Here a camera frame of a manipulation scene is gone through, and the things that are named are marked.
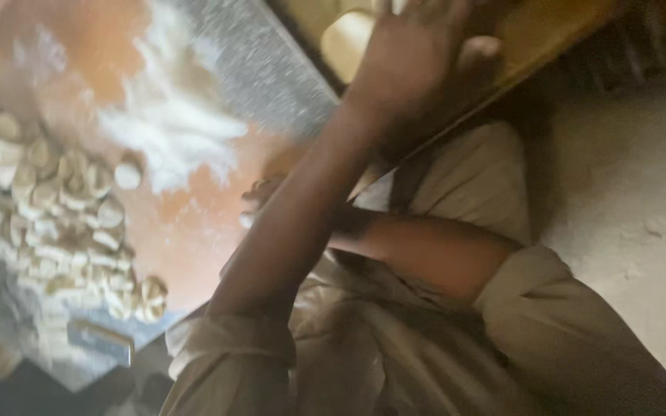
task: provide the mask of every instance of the shirt sleeve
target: shirt sleeve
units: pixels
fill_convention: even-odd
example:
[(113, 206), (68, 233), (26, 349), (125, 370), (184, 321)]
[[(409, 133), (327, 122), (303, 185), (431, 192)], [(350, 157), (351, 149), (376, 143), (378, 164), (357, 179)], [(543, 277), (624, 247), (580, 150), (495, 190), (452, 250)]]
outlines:
[(294, 341), (285, 323), (227, 315), (166, 334), (176, 383), (161, 416), (289, 414)]
[(666, 414), (666, 370), (555, 252), (514, 253), (475, 307), (513, 375), (558, 413)]

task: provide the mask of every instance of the hand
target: hand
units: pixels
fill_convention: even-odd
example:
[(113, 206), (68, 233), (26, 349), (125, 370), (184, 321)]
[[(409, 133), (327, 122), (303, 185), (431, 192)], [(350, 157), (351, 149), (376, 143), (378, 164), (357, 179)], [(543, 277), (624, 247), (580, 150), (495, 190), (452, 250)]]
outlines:
[(437, 103), (450, 76), (471, 77), (476, 66), (500, 53), (501, 42), (490, 36), (464, 42), (471, 0), (410, 0), (401, 15), (392, 13), (392, 0), (381, 3), (359, 72), (343, 98), (358, 110), (417, 117)]
[(240, 198), (246, 203), (247, 209), (238, 217), (240, 226), (245, 229), (251, 228), (258, 213), (264, 208), (266, 202), (269, 201), (279, 186), (282, 185), (283, 181), (284, 178), (281, 176), (274, 176), (271, 179), (261, 179), (253, 183), (249, 192), (241, 195)]

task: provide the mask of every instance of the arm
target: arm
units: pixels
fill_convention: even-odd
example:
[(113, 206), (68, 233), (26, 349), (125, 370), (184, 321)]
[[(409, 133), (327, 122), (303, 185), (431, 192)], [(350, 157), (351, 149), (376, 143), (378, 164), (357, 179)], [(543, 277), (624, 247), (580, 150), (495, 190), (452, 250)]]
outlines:
[(457, 220), (342, 210), (331, 248), (384, 262), (451, 298), (476, 299), (518, 243)]
[(441, 7), (439, 13), (412, 7), (400, 16), (379, 16), (342, 104), (264, 206), (227, 265), (208, 314), (289, 318), (298, 287), (369, 158), (399, 120), (417, 116), (431, 102), (456, 61), (469, 2), (430, 3)]

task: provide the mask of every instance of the flour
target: flour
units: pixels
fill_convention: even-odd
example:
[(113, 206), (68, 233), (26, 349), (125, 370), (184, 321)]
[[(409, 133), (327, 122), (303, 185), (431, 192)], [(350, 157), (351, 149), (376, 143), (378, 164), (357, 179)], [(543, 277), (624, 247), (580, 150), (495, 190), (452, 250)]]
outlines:
[(48, 81), (53, 75), (66, 70), (68, 57), (66, 48), (42, 24), (35, 26), (35, 42), (13, 41), (15, 64), (27, 70), (33, 87)]
[(191, 24), (177, 10), (160, 2), (151, 8), (153, 23), (135, 40), (145, 67), (124, 80), (121, 108), (99, 112), (100, 126), (117, 143), (143, 152), (154, 194), (185, 188), (204, 164), (225, 185), (237, 168), (229, 139), (245, 135), (246, 124), (225, 109), (208, 42), (192, 38)]

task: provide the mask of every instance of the forearm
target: forearm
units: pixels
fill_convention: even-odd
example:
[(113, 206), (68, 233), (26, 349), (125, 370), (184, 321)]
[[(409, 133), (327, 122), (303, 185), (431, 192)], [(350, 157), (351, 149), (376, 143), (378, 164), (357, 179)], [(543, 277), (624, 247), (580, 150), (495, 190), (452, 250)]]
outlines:
[(208, 313), (286, 319), (346, 200), (392, 120), (344, 101), (264, 206), (227, 266)]
[(518, 243), (456, 220), (349, 208), (330, 248), (384, 262), (398, 275), (474, 300)]

